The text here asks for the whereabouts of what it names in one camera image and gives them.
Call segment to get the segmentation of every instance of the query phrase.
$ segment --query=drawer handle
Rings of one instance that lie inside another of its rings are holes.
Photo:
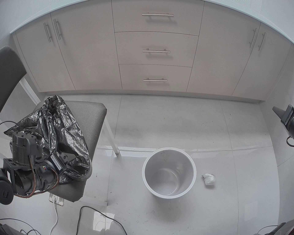
[[[57,27],[57,23],[58,23],[58,21],[56,21],[56,19],[54,19],[54,24],[55,24],[55,28],[56,28],[58,40],[60,40],[61,39],[61,37],[60,37],[61,36],[61,33],[59,33],[59,29]]]
[[[146,80],[143,80],[143,82],[167,82],[167,80],[161,79],[161,80],[149,80],[149,78],[147,78]]]
[[[254,39],[255,39],[255,35],[256,35],[256,33],[257,33],[257,28],[255,28],[255,30],[253,30],[253,31],[254,31],[254,35],[253,35],[252,42],[249,42],[249,43],[250,43],[250,48],[251,48],[252,45],[253,45],[253,42],[254,42]]]
[[[171,17],[173,17],[173,15],[172,14],[152,14],[152,13],[144,13],[144,14],[142,14],[143,16],[171,16]]]
[[[163,51],[153,51],[153,50],[149,50],[149,48],[147,48],[147,50],[143,50],[143,52],[170,53],[171,51],[167,51],[166,49],[164,49]]]
[[[51,42],[50,38],[52,38],[52,36],[49,36],[47,26],[48,26],[48,25],[47,25],[46,23],[44,23],[44,28],[45,28],[45,32],[46,32],[46,35],[47,35],[48,41]]]
[[[264,34],[262,34],[262,35],[263,35],[263,39],[262,39],[262,41],[261,41],[260,46],[258,46],[258,47],[259,47],[259,50],[258,50],[258,51],[261,50],[261,47],[262,47],[262,45],[263,45],[263,41],[264,41],[264,39],[265,39],[266,32],[264,32]]]

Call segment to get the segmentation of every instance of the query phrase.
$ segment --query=crumpled white trash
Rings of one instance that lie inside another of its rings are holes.
[[[216,176],[214,174],[203,174],[202,178],[204,178],[205,185],[214,185],[216,182]]]

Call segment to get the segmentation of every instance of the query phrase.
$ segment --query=white bucket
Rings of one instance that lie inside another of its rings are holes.
[[[196,180],[192,158],[177,148],[156,150],[146,159],[142,169],[144,184],[160,198],[177,198],[187,193]]]

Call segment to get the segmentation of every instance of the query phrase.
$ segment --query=chair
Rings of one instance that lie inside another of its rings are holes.
[[[25,74],[26,70],[17,54],[8,46],[0,49],[0,112],[13,89]],[[43,102],[40,102],[35,110],[40,108],[42,104]],[[91,160],[93,160],[102,129],[114,152],[119,153],[106,118],[107,109],[103,104],[84,101],[66,101],[66,104],[81,128]],[[49,192],[65,200],[75,202],[83,196],[85,185],[86,181],[74,181],[69,184],[60,184]]]

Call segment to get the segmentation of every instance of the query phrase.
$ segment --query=white cable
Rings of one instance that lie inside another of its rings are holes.
[[[54,229],[54,227],[57,225],[57,222],[58,222],[58,214],[57,214],[57,209],[56,209],[56,200],[54,199],[53,201],[53,205],[54,205],[54,210],[55,210],[55,213],[56,213],[56,222],[55,224],[52,226],[51,230],[50,230],[50,235],[52,233],[52,230]]]

